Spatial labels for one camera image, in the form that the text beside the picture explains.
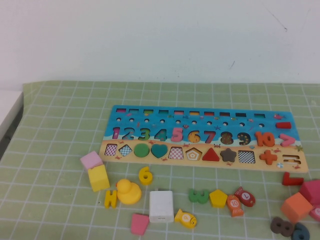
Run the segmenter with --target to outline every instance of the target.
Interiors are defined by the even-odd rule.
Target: orange fish piece
[[[229,195],[226,199],[226,205],[231,212],[231,217],[238,217],[245,214],[241,209],[241,203],[235,195]]]

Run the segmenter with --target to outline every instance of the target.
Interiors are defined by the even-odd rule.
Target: checkered square
[[[181,147],[172,147],[169,153],[169,159],[184,159],[184,152]]]
[[[119,149],[119,152],[122,156],[125,157],[132,152],[132,149],[128,145],[124,145],[122,148]]]
[[[239,162],[242,164],[255,164],[255,153],[253,151],[238,151]]]
[[[104,155],[114,156],[116,154],[117,144],[108,144],[105,149]]]

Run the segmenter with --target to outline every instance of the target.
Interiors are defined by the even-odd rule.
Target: yellow cube
[[[224,208],[226,205],[228,195],[225,194],[223,191],[217,189],[209,194],[210,201],[212,207],[214,208]]]
[[[92,169],[88,169],[88,175],[92,190],[94,192],[110,188],[105,165],[100,165]]]

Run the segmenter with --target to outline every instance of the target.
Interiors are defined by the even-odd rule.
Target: teal heart
[[[167,145],[153,144],[151,147],[151,152],[156,158],[163,157],[168,152]]]

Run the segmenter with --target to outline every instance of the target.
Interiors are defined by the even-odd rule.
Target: green grid mat
[[[202,84],[47,81],[24,85],[22,121],[0,161],[0,239],[14,240],[267,240],[287,239],[270,231],[272,217],[296,193],[283,186],[280,172],[151,165],[153,183],[141,186],[134,205],[104,208],[105,190],[92,192],[79,160],[99,151],[113,105],[145,105],[291,111],[307,158],[305,180],[320,179],[320,85]],[[106,164],[112,188],[128,178],[139,183],[143,166]],[[216,188],[232,194],[239,187],[256,205],[231,218],[227,207],[188,200],[188,189]],[[179,223],[150,223],[143,237],[130,233],[133,213],[148,214],[149,191],[172,190],[174,211],[194,214],[194,230]],[[303,223],[315,240],[319,223]]]

